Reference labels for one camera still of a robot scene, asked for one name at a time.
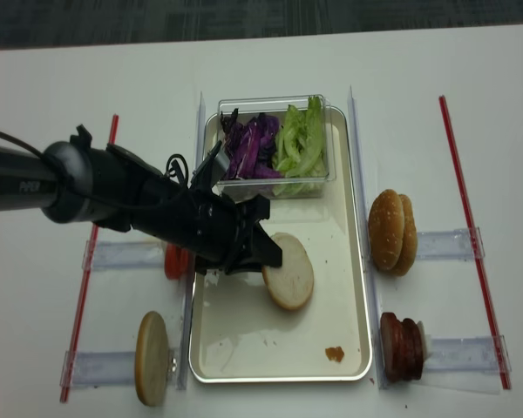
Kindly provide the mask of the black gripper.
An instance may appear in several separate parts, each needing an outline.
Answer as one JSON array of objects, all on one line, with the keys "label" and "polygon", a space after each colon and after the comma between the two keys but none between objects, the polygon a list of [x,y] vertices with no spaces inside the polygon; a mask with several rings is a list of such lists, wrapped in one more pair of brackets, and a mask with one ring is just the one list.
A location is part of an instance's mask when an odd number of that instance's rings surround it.
[{"label": "black gripper", "polygon": [[134,230],[194,253],[196,270],[227,274],[282,265],[282,249],[256,222],[270,217],[270,200],[258,194],[235,203],[209,187],[184,187],[156,174],[133,174],[126,186]]}]

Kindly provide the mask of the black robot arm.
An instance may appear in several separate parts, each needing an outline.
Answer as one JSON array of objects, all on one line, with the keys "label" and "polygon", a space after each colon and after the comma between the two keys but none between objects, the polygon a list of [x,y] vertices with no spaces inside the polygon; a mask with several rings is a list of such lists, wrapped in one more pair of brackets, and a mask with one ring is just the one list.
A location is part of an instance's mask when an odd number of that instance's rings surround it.
[{"label": "black robot arm", "polygon": [[58,224],[92,222],[119,233],[148,234],[189,251],[196,272],[260,272],[282,264],[282,249],[260,225],[270,202],[235,203],[212,188],[222,175],[216,145],[190,172],[178,153],[161,172],[127,149],[92,147],[82,126],[43,152],[0,131],[0,212],[39,208]]}]

